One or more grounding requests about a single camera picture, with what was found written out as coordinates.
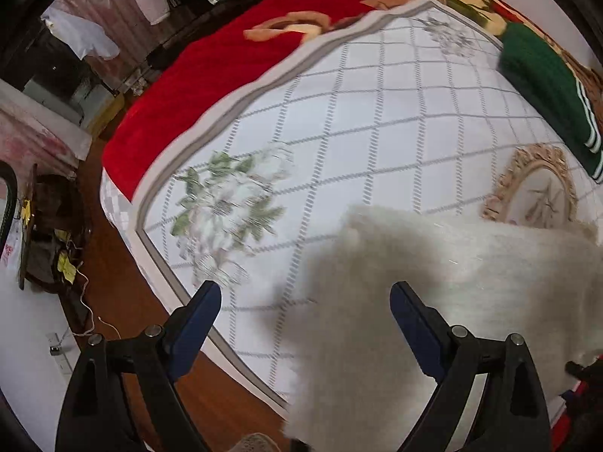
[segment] white stripe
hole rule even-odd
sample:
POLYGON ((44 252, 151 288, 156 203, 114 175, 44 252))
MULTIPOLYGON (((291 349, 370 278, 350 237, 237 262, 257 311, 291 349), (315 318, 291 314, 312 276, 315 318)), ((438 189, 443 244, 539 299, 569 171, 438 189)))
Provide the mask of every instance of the white stripe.
POLYGON ((589 109, 589 111, 587 113, 587 119, 590 119, 590 125, 593 128, 595 128, 595 132, 597 135, 597 143, 595 143, 595 146, 594 146, 595 150, 593 151, 591 149, 590 151, 592 151, 593 153, 597 153, 597 152, 599 152, 599 149, 601 148, 601 133, 599 132, 599 126, 597 125, 597 119, 596 119, 595 114, 593 113, 593 109, 590 105, 589 96, 586 95, 586 90, 584 89, 584 85, 582 84, 582 82, 580 80, 578 80, 578 82, 580 83, 580 90, 584 97, 584 102, 586 103, 586 107, 589 109))
POLYGON ((595 182, 601 183, 601 177, 603 176, 601 175, 601 173, 603 173, 603 151, 601 151, 601 159, 599 160, 599 166, 595 170, 595 173, 593 173, 593 179, 595 179, 595 182))
POLYGON ((591 152, 598 153, 599 149, 601 149, 601 134, 599 134, 599 128, 597 126, 595 115, 590 109, 590 101, 589 98, 586 96, 586 90, 584 90, 584 86, 578 78, 576 78, 576 88, 578 90, 578 98, 580 98, 582 106, 584 107, 584 114, 586 115, 586 120, 590 126, 590 137, 589 140, 586 141, 586 143, 584 144, 586 145, 586 147, 590 148, 591 152))
MULTIPOLYGON (((576 92, 578 92, 578 98, 580 99, 580 102, 582 102, 582 107, 584 107, 584 114, 586 114, 586 120, 589 120, 589 110, 586 108, 586 104, 584 103, 584 97, 582 96, 582 90, 580 90, 580 80, 578 78, 576 78, 576 92)), ((597 137, 597 133, 595 128, 593 128, 593 125, 590 123, 589 120, 589 125, 590 125, 590 137, 589 140, 586 141, 586 143, 584 143, 584 146, 586 147, 593 147, 593 144, 595 144, 595 139, 597 137)))

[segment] wooden floor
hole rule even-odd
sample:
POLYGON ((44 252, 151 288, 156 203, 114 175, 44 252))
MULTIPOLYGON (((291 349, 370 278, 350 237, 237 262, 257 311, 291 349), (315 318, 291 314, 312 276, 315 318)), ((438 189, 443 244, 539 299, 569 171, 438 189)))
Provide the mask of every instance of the wooden floor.
MULTIPOLYGON (((113 324, 122 338, 128 338, 138 335, 152 323, 162 324, 168 315, 138 271, 119 233, 104 217, 98 197, 104 145, 100 139, 92 144, 88 159, 78 172, 78 183, 92 216, 93 229, 81 271, 90 279, 86 300, 95 316, 113 324)), ((112 328, 98 320, 96 327, 106 338, 117 338, 112 328)), ((126 377, 130 406, 139 432, 159 452, 162 447, 146 412, 138 382, 129 379, 132 376, 126 377)), ((176 384, 176 388, 214 452, 229 450, 243 435, 253 432, 265 433, 281 450, 288 450, 288 441, 280 432, 281 418, 204 354, 199 354, 193 370, 176 384)))

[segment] electrical outlet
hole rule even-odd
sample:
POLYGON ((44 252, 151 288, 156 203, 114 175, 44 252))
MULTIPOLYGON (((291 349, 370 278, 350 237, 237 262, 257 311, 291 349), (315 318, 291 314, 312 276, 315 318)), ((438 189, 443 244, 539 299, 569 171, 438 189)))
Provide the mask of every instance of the electrical outlet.
POLYGON ((53 356, 65 381, 69 382, 71 374, 73 374, 73 368, 71 368, 67 355, 65 355, 63 347, 60 344, 58 335, 56 333, 46 333, 46 340, 48 341, 50 355, 53 356))

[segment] metal screw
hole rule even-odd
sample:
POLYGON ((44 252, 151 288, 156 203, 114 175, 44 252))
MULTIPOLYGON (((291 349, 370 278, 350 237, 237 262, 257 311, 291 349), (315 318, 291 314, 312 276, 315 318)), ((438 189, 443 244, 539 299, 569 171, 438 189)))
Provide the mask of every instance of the metal screw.
POLYGON ((95 333, 90 338, 88 338, 88 344, 94 347, 95 345, 98 345, 102 340, 103 335, 95 333))
POLYGON ((457 338, 465 338, 469 332, 464 326, 456 325, 452 327, 452 334, 457 338))
POLYGON ((526 342, 526 340, 523 339, 523 336, 521 336, 519 333, 513 333, 511 335, 511 341, 518 347, 526 342))
POLYGON ((156 337, 159 334, 161 334, 162 331, 162 327, 159 325, 150 325, 147 326, 145 329, 145 335, 147 335, 150 338, 156 337))

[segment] red object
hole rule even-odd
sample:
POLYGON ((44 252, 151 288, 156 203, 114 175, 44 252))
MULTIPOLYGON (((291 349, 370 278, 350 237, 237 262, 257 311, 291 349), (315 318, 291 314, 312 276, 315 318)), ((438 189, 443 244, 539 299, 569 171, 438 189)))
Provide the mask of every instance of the red object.
POLYGON ((517 15, 511 13, 501 4, 492 2, 491 5, 494 12, 499 14, 501 17, 507 19, 509 22, 523 23, 523 21, 517 15))
MULTIPOLYGON (((578 389, 576 389, 576 394, 581 396, 588 388, 586 382, 581 382, 578 385, 578 389)), ((555 452, 559 447, 562 446, 566 437, 568 436, 569 430, 571 428, 572 422, 568 417, 568 412, 564 411, 563 414, 557 420, 557 423, 551 429, 551 449, 555 452)))
POLYGON ((222 97, 259 78, 300 44, 290 32, 252 42, 243 30, 287 12, 314 10, 332 21, 370 10, 361 0, 264 0, 215 34, 190 44, 130 108, 103 154, 103 166, 132 200, 159 154, 222 97))

